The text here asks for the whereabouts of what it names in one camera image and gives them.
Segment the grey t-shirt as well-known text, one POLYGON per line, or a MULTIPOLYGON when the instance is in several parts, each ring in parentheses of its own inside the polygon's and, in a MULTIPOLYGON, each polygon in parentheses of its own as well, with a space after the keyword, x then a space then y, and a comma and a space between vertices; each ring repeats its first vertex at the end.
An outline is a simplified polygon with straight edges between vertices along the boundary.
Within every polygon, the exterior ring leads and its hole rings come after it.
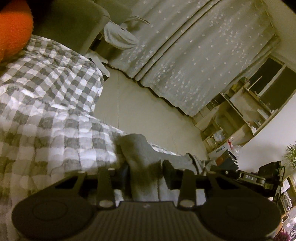
POLYGON ((190 153, 176 156, 158 152, 142 134, 121 136, 117 144, 130 167, 134 201, 172 201, 177 204, 180 192, 170 190, 162 174, 162 163, 165 160, 169 160, 177 170, 188 169, 203 176, 215 166, 214 161, 200 160, 190 153))

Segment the white cloth on chair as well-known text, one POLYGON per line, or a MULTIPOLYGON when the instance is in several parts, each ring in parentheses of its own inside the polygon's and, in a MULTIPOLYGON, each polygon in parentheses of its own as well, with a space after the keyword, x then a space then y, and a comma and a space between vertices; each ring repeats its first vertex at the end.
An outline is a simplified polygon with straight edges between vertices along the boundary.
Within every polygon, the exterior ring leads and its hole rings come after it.
POLYGON ((132 49, 139 44, 139 40, 132 33, 112 21, 104 26, 102 35, 108 44, 119 50, 132 49))

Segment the grey white checkered bedsheet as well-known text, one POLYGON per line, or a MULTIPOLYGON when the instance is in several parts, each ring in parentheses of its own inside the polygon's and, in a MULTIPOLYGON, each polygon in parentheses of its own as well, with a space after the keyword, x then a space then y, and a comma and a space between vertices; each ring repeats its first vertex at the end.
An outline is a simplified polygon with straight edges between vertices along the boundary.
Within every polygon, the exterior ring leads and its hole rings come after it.
POLYGON ((93 116, 101 71, 66 46, 36 35, 1 63, 1 240, 19 240, 18 202, 77 171, 125 161, 123 131, 93 116))

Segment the wooden shelf unit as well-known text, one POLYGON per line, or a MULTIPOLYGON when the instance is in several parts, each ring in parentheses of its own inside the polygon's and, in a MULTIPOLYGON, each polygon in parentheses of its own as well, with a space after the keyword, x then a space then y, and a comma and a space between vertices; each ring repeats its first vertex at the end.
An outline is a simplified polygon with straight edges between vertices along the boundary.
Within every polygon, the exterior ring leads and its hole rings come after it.
POLYGON ((270 54, 245 70, 193 117, 209 155, 244 146, 295 94, 295 63, 270 54))

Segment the grey office chair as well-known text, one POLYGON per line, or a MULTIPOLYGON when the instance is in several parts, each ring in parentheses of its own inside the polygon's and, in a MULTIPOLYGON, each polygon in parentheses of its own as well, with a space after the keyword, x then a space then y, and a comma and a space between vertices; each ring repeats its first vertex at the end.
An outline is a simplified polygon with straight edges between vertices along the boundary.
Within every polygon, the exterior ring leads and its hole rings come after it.
MULTIPOLYGON (((118 25, 127 24, 128 22, 137 21, 139 23, 149 25, 149 22, 138 16, 132 14, 132 7, 137 1, 94 1, 99 6, 103 7, 110 16, 110 20, 118 25)), ((103 30, 100 32, 100 40, 104 40, 102 35, 103 30)))

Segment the dark grey bedside cube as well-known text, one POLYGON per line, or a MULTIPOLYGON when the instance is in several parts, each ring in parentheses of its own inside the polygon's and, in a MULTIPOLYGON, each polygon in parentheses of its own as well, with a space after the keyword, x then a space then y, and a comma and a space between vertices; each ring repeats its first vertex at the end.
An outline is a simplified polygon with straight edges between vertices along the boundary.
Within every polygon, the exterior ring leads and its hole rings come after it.
POLYGON ((33 34, 85 55, 109 22, 110 15, 94 1, 27 1, 33 15, 33 34))

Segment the green potted plant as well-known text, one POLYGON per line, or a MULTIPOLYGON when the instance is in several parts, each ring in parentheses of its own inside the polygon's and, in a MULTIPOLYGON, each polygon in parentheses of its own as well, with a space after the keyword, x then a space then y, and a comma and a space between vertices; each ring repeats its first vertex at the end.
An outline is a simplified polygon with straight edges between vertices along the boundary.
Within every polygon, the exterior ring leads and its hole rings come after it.
POLYGON ((290 144, 286 148, 285 158, 289 161, 292 168, 296 164, 296 143, 290 144))

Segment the orange plush cushion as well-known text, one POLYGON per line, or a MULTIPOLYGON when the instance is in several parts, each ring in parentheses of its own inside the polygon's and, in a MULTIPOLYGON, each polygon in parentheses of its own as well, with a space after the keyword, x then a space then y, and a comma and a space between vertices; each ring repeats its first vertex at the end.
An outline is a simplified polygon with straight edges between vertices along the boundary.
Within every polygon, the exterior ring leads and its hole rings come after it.
POLYGON ((9 1, 1 9, 1 61, 20 52, 33 31, 33 16, 26 1, 9 1))

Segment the grey star patterned curtain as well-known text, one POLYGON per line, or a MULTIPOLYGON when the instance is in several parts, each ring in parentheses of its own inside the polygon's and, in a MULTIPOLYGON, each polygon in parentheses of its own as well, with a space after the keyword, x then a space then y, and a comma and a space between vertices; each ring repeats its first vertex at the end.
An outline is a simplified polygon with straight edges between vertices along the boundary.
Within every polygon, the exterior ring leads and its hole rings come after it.
POLYGON ((109 65, 189 116, 279 42, 262 1, 139 1, 132 12, 149 24, 127 24, 139 43, 108 47, 109 65))

